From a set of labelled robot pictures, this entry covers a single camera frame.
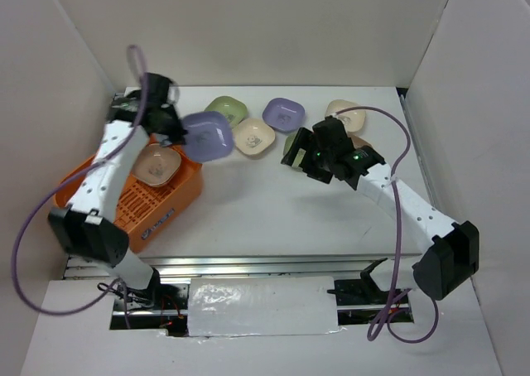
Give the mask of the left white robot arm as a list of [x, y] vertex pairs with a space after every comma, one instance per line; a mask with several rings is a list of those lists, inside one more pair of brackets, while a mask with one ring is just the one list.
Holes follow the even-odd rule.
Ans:
[[115, 99], [108, 108], [99, 149], [66, 205], [52, 207], [48, 222], [64, 251], [95, 263], [120, 279], [146, 309], [160, 305], [160, 274], [130, 248], [128, 234], [115, 225], [118, 200], [150, 136], [182, 144], [186, 130], [176, 111], [176, 83], [154, 73], [141, 88]]

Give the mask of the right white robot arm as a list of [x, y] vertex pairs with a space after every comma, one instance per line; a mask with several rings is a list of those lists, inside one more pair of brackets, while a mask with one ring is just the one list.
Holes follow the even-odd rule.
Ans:
[[299, 128], [282, 164], [326, 184], [346, 182], [402, 226], [421, 256], [399, 261], [397, 288], [419, 289], [441, 301], [478, 271], [479, 230], [432, 207], [370, 146], [355, 147], [338, 119]]

